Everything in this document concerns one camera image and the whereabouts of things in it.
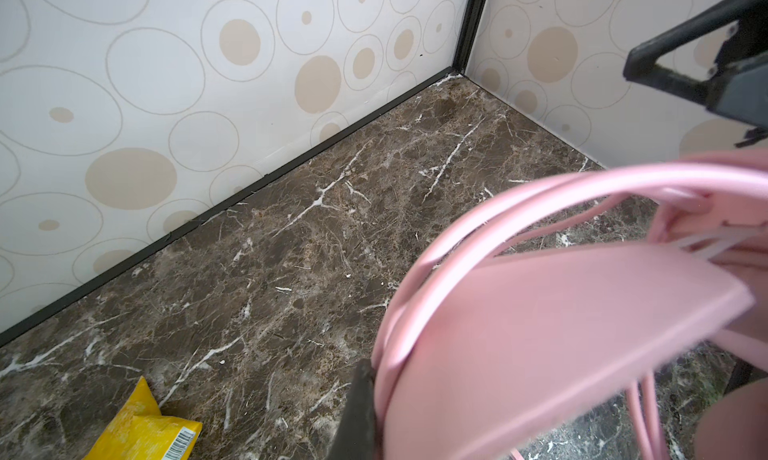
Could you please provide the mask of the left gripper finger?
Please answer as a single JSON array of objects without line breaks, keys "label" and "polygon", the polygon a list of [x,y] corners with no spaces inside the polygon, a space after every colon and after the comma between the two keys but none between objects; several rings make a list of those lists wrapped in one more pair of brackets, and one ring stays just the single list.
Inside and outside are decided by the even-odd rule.
[{"label": "left gripper finger", "polygon": [[382,458],[381,439],[374,409],[375,376],[375,369],[369,359],[362,359],[355,365],[341,420],[327,460]]}]

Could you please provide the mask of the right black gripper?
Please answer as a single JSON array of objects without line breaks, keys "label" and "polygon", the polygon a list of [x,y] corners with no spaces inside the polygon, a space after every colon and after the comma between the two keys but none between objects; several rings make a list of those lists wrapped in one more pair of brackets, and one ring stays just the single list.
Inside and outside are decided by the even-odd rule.
[{"label": "right black gripper", "polygon": [[[715,58],[715,73],[696,80],[657,60],[677,48],[735,23]],[[767,0],[722,0],[629,52],[626,80],[706,106],[721,117],[747,124],[734,143],[747,148],[767,141]]]}]

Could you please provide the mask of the pink cat-ear headphones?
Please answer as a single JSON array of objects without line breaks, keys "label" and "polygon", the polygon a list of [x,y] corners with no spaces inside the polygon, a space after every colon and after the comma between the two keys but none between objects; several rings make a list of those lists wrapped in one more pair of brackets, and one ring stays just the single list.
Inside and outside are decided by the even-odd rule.
[{"label": "pink cat-ear headphones", "polygon": [[464,214],[372,352],[381,459],[496,459],[619,391],[669,455],[654,371],[709,340],[767,365],[767,154],[557,175]]}]

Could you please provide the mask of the yellow snack packet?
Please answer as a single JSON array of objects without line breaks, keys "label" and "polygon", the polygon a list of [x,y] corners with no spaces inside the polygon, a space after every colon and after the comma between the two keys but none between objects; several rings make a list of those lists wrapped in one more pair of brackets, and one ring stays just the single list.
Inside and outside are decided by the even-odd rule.
[{"label": "yellow snack packet", "polygon": [[188,459],[202,427],[197,421],[162,415],[141,377],[84,459]]}]

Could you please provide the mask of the right black frame post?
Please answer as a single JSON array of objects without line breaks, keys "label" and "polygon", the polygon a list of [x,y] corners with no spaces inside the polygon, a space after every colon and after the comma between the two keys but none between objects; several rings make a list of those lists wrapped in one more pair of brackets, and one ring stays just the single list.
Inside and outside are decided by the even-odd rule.
[{"label": "right black frame post", "polygon": [[452,62],[453,71],[456,73],[465,74],[467,71],[486,1],[487,0],[467,0]]}]

